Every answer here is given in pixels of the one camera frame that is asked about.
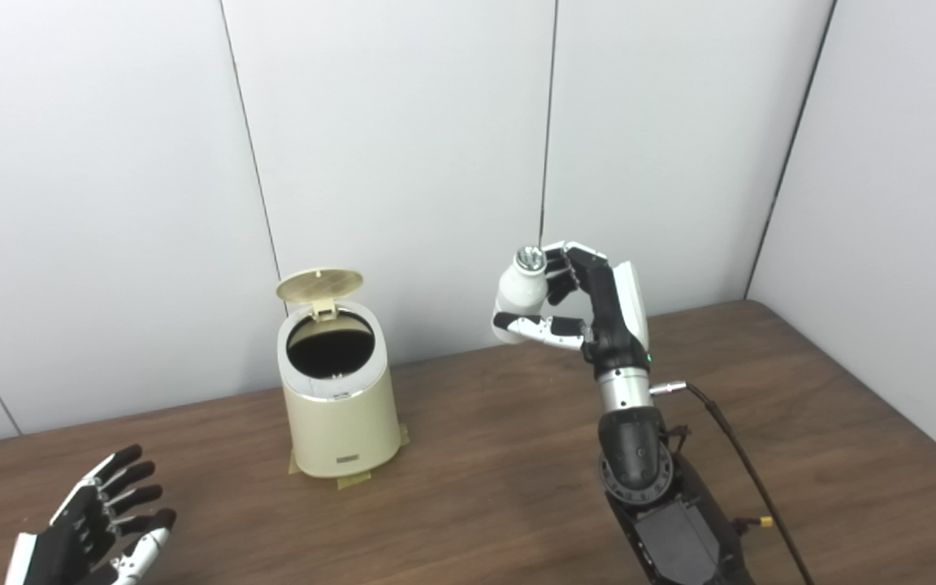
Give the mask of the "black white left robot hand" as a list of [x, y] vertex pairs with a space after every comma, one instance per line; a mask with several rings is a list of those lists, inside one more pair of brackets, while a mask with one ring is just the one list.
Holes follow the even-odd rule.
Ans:
[[64, 497], [45, 530], [16, 537], [7, 584], [137, 584], [159, 559], [178, 514], [129, 515], [163, 496], [140, 444], [98, 463]]

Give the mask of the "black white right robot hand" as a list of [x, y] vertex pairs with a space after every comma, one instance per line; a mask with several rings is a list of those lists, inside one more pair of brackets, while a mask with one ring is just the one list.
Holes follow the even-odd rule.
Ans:
[[[543, 316], [572, 293], [582, 293], [591, 317]], [[648, 325], [638, 275], [630, 262], [613, 266], [608, 256], [574, 241], [522, 247], [498, 282], [492, 315], [498, 340], [525, 340], [578, 349], [596, 377], [649, 371]]]

